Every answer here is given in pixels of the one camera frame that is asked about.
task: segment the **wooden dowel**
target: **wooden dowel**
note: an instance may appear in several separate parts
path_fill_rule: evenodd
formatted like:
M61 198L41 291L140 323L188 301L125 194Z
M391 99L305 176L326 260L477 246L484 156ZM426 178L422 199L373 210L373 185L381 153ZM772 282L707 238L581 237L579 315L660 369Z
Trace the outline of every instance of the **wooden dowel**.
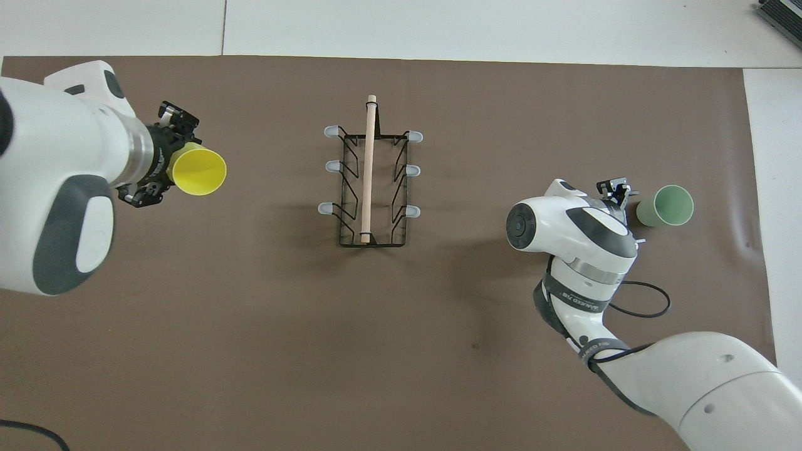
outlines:
M373 189L373 143L376 125L376 96L367 97L367 122L365 126L365 168L362 183L362 232L359 241L371 242L371 191Z

